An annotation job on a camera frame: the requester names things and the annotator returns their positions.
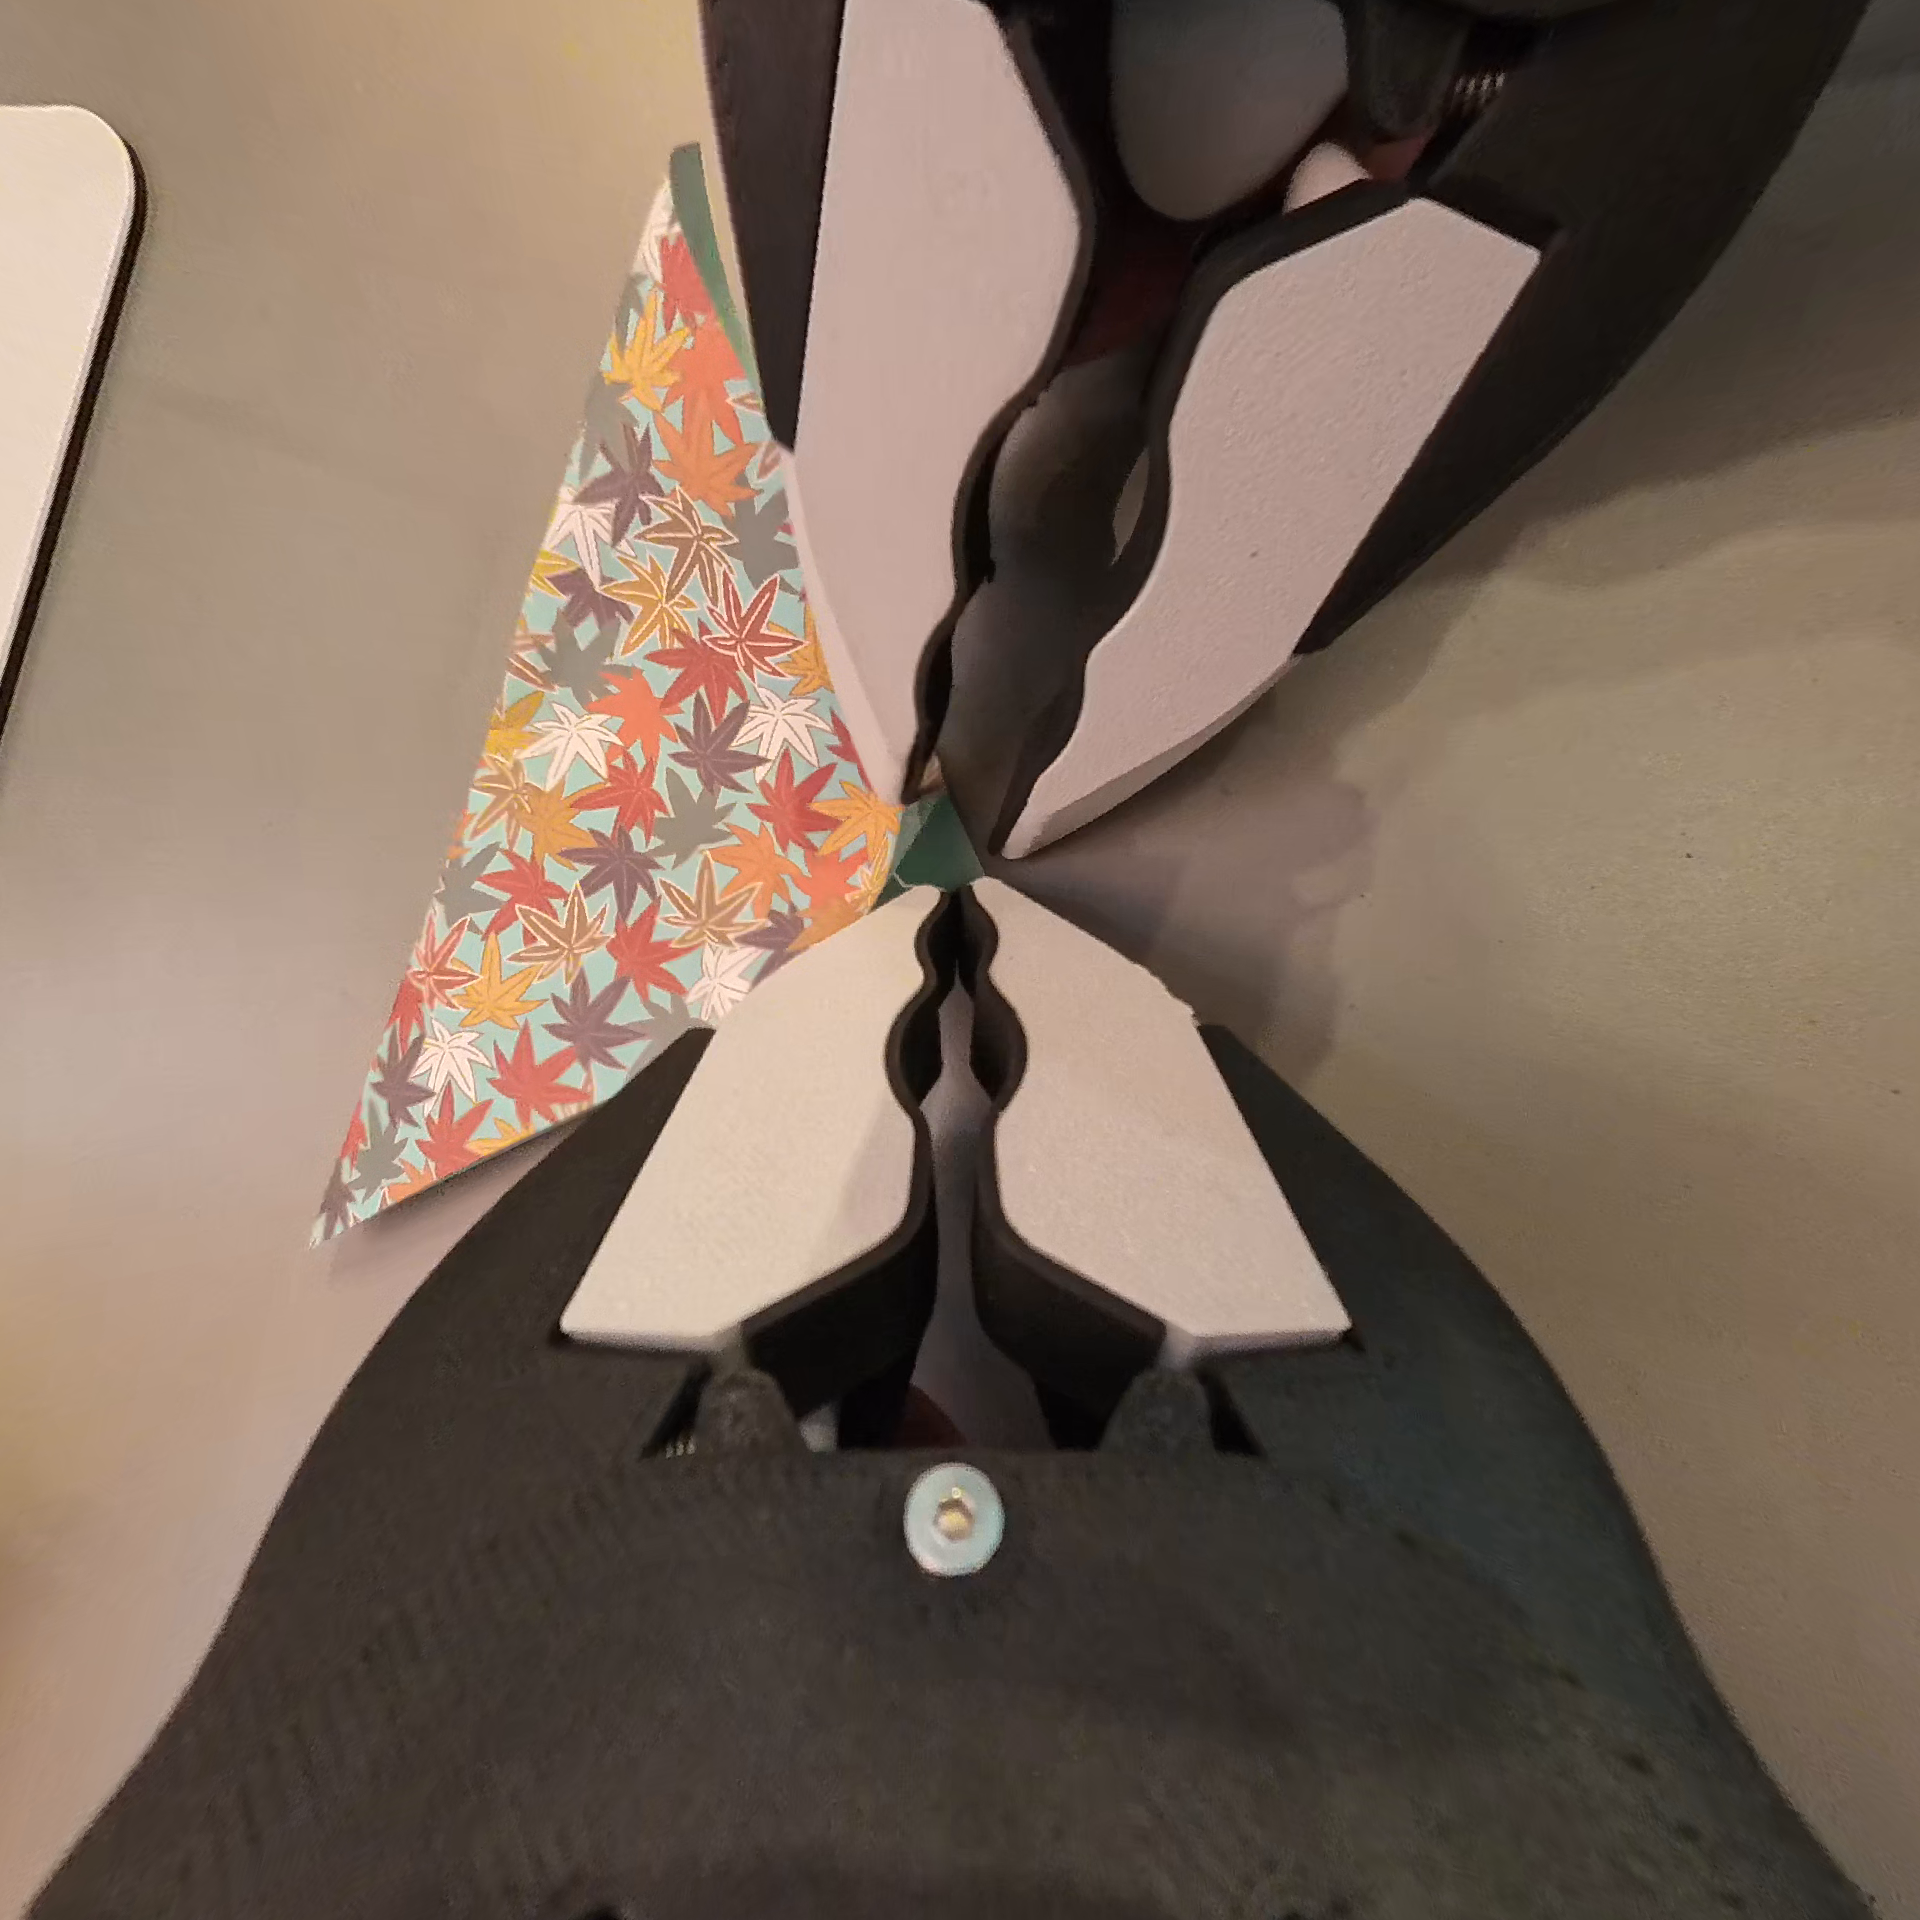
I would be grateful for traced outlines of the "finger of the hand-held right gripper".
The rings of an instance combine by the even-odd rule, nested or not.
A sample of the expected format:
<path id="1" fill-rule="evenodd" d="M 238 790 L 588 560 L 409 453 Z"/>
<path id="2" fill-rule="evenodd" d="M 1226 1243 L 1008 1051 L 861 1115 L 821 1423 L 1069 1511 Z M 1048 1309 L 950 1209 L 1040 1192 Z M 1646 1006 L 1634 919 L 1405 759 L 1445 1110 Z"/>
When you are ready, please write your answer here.
<path id="1" fill-rule="evenodd" d="M 1288 249 L 1229 267 L 1147 430 L 1157 549 L 1062 744 L 1014 781 L 1004 858 L 1090 825 L 1273 689 L 1544 257 L 1402 192 L 1334 192 L 1270 238 Z"/>
<path id="2" fill-rule="evenodd" d="M 917 793 L 992 453 L 1065 349 L 1089 181 L 1040 6 L 846 6 L 787 502 L 877 800 Z"/>

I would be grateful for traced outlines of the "leaf-patterned origami paper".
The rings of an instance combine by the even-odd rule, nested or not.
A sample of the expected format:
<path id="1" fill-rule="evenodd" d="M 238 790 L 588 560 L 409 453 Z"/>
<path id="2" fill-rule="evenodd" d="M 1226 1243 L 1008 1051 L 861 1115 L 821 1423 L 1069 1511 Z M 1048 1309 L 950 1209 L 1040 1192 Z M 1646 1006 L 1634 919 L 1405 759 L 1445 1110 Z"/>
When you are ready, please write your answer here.
<path id="1" fill-rule="evenodd" d="M 704 154 L 680 147 L 312 1241 L 608 1103 L 867 918 L 930 817 L 859 766 Z"/>

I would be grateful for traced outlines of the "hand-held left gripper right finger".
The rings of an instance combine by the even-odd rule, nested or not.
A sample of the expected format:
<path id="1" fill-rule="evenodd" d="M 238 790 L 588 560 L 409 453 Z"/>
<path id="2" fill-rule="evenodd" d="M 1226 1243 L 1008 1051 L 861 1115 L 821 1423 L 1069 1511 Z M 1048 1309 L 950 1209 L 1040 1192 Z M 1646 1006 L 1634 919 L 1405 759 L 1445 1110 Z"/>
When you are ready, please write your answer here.
<path id="1" fill-rule="evenodd" d="M 1160 975 L 1004 880 L 961 897 L 977 1319 L 1050 1448 L 1092 1449 L 1140 1377 L 1354 1331 L 1211 1038 Z"/>

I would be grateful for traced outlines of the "white board with black edge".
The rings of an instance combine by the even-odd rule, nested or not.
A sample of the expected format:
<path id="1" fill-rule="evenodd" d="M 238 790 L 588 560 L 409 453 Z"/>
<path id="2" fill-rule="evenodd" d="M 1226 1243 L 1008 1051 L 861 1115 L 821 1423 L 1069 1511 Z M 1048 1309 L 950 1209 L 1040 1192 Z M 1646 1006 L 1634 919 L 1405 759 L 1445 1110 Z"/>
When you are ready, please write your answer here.
<path id="1" fill-rule="evenodd" d="M 49 586 L 147 222 L 130 144 L 70 104 L 3 107 L 3 713 Z"/>

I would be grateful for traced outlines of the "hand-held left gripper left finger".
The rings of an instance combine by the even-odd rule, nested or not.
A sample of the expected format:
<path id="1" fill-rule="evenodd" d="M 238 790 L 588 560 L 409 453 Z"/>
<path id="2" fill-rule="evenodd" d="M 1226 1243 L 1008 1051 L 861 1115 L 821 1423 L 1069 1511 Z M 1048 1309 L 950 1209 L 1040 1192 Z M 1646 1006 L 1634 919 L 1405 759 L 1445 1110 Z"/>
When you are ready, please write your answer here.
<path id="1" fill-rule="evenodd" d="M 940 1296 L 958 902 L 901 893 L 709 1035 L 560 1314 L 573 1350 L 756 1370 L 842 1449 L 899 1443 Z"/>

